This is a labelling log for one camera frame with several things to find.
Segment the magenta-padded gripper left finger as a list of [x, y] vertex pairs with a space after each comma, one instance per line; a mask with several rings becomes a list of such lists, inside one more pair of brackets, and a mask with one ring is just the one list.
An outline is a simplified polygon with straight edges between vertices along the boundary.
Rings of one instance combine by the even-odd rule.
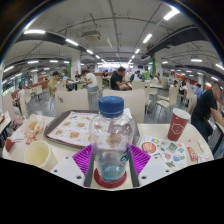
[[91, 146], [73, 156], [65, 156], [51, 173], [82, 187], [90, 187], [93, 177], [94, 157]]

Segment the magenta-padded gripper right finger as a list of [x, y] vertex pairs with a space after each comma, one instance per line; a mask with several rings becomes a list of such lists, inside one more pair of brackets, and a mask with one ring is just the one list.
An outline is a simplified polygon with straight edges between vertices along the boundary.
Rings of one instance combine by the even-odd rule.
[[129, 150], [129, 164], [134, 188], [148, 185], [171, 173], [162, 162], [134, 145]]

